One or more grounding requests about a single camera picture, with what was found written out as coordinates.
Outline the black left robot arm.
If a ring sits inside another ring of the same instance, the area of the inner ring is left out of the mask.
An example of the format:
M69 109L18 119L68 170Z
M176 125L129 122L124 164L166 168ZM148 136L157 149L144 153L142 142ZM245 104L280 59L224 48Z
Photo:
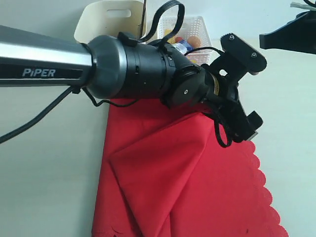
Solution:
M3 87L66 86L43 112L28 124L1 137L5 142L41 120L70 93L83 90L92 102L114 99L159 99L168 108L190 107L224 128L216 131L222 147L250 140L263 124L246 114L238 82L247 73L267 66L265 57L235 34L221 37L222 49L211 64L192 63L162 40L142 44L124 33L74 43L19 29L0 28L0 84Z

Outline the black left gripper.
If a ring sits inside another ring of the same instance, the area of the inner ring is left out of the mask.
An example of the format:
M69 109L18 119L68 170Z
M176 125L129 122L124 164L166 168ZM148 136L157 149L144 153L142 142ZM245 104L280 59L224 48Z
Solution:
M214 120L215 136L218 143L241 143L250 141L263 125L262 118L253 111L246 114L241 104L238 82L244 75L263 71L263 56L250 53L234 56L222 53L211 64L202 64L208 72L208 82L213 82L213 91L209 92L204 102L210 112L204 114Z

